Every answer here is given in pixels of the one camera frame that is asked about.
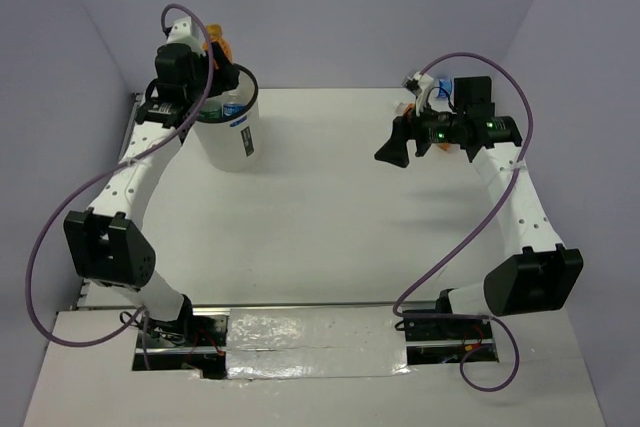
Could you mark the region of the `blue label water bottle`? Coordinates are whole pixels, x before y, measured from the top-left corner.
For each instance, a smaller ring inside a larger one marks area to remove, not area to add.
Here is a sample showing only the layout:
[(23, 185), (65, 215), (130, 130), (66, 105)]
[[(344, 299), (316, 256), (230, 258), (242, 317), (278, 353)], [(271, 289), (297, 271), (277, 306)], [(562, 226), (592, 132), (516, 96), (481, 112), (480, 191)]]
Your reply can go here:
[(242, 112), (245, 108), (245, 101), (243, 96), (238, 91), (228, 92), (222, 102), (222, 113), (225, 119), (236, 116)]

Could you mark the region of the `long orange label bottle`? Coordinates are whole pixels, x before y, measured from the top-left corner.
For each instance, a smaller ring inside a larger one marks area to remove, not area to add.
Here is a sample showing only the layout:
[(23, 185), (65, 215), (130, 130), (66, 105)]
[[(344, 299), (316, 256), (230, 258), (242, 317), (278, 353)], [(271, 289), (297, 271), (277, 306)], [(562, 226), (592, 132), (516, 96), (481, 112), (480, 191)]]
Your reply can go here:
[(447, 151), (453, 144), (453, 124), (456, 116), (450, 111), (436, 111), (425, 107), (418, 111), (415, 104), (407, 104), (393, 121), (403, 141), (415, 143), (415, 156), (423, 157), (432, 145)]

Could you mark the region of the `small orange juice bottle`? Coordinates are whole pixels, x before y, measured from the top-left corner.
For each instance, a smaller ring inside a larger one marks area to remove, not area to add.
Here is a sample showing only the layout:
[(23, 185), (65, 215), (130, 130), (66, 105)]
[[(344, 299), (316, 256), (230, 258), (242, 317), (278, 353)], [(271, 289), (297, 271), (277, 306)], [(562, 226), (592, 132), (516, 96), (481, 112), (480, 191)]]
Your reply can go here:
[[(219, 24), (207, 24), (206, 25), (206, 31), (207, 31), (207, 35), (209, 37), (209, 41), (212, 44), (212, 46), (218, 46), (220, 47), (220, 49), (222, 50), (222, 52), (224, 53), (226, 59), (233, 63), (233, 53), (232, 53), (232, 49), (230, 44), (227, 42), (227, 40), (225, 40), (224, 35), (223, 35), (223, 29), (221, 27), (221, 25)], [(202, 44), (202, 48), (205, 52), (205, 56), (208, 56), (208, 44), (207, 42), (203, 42)], [(216, 60), (217, 57), (215, 57), (214, 55), (214, 71), (219, 69), (219, 62), (218, 60)]]

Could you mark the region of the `green label clear bottle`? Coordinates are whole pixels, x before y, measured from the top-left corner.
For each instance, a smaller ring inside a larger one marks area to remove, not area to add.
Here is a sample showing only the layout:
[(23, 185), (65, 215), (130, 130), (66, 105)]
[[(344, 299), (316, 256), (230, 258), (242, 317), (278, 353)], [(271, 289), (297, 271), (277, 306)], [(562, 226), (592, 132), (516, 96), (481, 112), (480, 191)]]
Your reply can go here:
[(223, 118), (222, 104), (213, 98), (207, 99), (199, 111), (199, 122), (217, 123)]

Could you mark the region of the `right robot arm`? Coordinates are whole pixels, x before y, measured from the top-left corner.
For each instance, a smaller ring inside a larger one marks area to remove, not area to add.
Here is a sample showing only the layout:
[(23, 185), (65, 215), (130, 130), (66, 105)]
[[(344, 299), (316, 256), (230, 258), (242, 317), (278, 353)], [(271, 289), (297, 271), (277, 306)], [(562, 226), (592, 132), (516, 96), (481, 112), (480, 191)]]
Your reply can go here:
[(443, 290), (432, 309), (410, 310), (402, 326), (437, 327), (456, 338), (471, 321), (561, 309), (584, 265), (552, 227), (521, 154), (524, 139), (513, 118), (499, 116), (489, 77), (457, 78), (447, 90), (416, 73), (405, 82), (415, 102), (392, 123), (376, 160), (405, 168), (407, 144), (424, 156), (435, 145), (457, 145), (467, 155), (493, 203), (505, 258), (473, 285)]

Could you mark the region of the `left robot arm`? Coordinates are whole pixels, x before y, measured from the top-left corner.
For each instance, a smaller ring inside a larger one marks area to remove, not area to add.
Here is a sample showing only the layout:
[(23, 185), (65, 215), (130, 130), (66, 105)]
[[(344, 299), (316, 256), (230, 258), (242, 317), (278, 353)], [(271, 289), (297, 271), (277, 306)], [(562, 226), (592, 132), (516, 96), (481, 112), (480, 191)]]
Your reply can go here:
[(158, 48), (155, 68), (120, 168), (85, 210), (66, 214), (63, 230), (77, 274), (144, 309), (143, 329), (179, 346), (193, 339), (199, 324), (190, 299), (158, 272), (143, 220), (162, 174), (189, 134), (190, 115), (201, 100), (236, 88), (240, 70), (218, 40), (202, 46), (168, 42)]

